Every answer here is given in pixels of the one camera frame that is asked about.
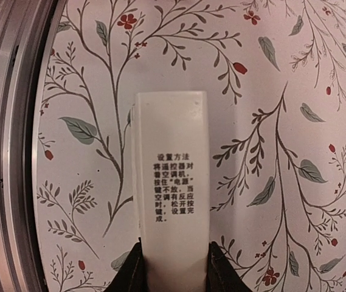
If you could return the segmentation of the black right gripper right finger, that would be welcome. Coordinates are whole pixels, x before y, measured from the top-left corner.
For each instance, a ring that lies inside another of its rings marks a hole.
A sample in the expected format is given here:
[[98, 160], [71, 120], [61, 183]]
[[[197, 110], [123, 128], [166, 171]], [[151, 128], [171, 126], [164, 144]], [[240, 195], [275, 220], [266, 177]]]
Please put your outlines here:
[[251, 289], [240, 279], [217, 242], [209, 243], [207, 291], [251, 292]]

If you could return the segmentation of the white remote control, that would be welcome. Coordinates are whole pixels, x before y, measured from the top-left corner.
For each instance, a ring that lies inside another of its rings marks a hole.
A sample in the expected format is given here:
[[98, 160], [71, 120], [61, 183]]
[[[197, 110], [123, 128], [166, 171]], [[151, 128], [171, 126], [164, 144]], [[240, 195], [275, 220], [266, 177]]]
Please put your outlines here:
[[206, 93], [137, 94], [131, 138], [148, 290], [205, 291], [210, 239]]

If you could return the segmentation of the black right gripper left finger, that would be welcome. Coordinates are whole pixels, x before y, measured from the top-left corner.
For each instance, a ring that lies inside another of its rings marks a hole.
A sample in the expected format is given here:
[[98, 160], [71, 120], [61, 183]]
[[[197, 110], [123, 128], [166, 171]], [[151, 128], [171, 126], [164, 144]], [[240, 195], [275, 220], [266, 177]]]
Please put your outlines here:
[[148, 291], [141, 240], [134, 244], [119, 271], [104, 292]]

